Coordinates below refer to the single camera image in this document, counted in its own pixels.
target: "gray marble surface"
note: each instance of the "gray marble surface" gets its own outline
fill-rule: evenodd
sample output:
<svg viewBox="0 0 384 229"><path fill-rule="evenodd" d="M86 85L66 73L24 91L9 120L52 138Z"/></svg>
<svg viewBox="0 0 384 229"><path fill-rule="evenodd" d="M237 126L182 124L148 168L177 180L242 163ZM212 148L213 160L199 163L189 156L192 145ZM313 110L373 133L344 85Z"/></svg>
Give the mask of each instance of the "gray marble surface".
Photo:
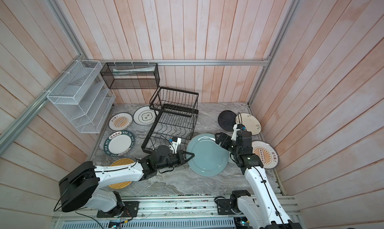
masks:
<svg viewBox="0 0 384 229"><path fill-rule="evenodd" d="M145 106L144 104L124 104L117 105L113 108L113 114L120 112L128 112L132 116L137 109ZM199 103L198 104L199 116L197 119L194 136L202 133L215 134L224 131L217 122L218 115L223 110L231 110L237 112L247 112L248 106L246 103L240 102L223 102L223 103ZM126 154L120 157L111 157L103 152L103 143L107 137L113 133L107 127L104 132L103 138L93 158L93 162L98 166L109 166L114 161L121 158L140 159L147 156L141 150L147 133L152 125L139 126L135 122L126 130L131 131L136 138L135 145ZM253 140L260 140L258 136L252 136ZM272 170L266 170L268 180L276 193L280 193L275 175ZM235 165L228 163L227 167L220 174L213 177L204 177L194 173L188 164L175 168L172 172L160 174L145 181L132 182L126 188L118 190L122 196L152 196L152 195L181 195L181 194L231 194L233 190L248 190L252 192L252 188L245 177L242 175L241 170Z"/></svg>

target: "orange sunburst design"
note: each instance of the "orange sunburst design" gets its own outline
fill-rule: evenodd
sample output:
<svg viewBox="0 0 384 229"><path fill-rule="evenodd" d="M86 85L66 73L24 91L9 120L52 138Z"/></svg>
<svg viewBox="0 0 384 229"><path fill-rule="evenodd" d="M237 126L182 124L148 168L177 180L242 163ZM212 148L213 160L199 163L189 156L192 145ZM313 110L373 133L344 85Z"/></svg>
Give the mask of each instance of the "orange sunburst design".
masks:
<svg viewBox="0 0 384 229"><path fill-rule="evenodd" d="M122 117L117 118L113 122L113 126L115 126L116 128L123 128L124 126L127 125L127 123L128 123L128 118L125 116L122 116Z"/></svg>
<svg viewBox="0 0 384 229"><path fill-rule="evenodd" d="M272 155L265 148L257 146L253 148L253 154L256 154L260 157L260 160L264 165L268 165L272 161Z"/></svg>

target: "pink wood panel wall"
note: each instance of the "pink wood panel wall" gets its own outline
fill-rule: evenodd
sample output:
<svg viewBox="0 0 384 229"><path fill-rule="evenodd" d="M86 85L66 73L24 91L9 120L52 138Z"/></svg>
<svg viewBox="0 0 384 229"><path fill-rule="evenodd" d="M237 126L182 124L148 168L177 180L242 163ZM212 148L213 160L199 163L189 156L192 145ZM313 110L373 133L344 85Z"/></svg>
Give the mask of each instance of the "pink wood panel wall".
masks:
<svg viewBox="0 0 384 229"><path fill-rule="evenodd" d="M383 1L303 0L252 105L308 228L382 227Z"/></svg>
<svg viewBox="0 0 384 229"><path fill-rule="evenodd" d="M92 59L262 59L292 0L58 0ZM202 102L245 102L258 66L166 66L162 85ZM148 103L151 91L114 90L117 103Z"/></svg>
<svg viewBox="0 0 384 229"><path fill-rule="evenodd" d="M0 0L0 32L2 134L78 54L45 0ZM47 225L58 181L85 161L94 137L51 103L43 108L0 158L2 226Z"/></svg>

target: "yellow woven mat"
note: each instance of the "yellow woven mat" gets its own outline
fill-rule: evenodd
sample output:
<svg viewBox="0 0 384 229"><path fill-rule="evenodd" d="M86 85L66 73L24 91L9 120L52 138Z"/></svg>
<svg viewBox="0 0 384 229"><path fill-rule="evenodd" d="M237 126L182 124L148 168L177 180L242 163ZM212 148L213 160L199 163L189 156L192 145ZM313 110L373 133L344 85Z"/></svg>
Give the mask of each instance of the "yellow woven mat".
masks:
<svg viewBox="0 0 384 229"><path fill-rule="evenodd" d="M131 164L131 163L134 163L132 159L122 158L112 163L111 166L122 166L122 165ZM108 187L112 189L123 189L124 187L128 186L131 183L132 181L120 182L120 183L109 185Z"/></svg>

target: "large teal plate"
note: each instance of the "large teal plate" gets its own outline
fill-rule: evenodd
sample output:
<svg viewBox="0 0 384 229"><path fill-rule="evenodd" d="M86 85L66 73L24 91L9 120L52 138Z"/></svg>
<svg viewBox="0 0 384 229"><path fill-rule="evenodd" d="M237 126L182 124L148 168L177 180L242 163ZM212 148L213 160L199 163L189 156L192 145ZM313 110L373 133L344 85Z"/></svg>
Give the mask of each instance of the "large teal plate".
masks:
<svg viewBox="0 0 384 229"><path fill-rule="evenodd" d="M215 143L215 136L212 134L205 133L192 138L187 152L195 154L188 162L189 167L202 176L215 176L228 164L228 151Z"/></svg>

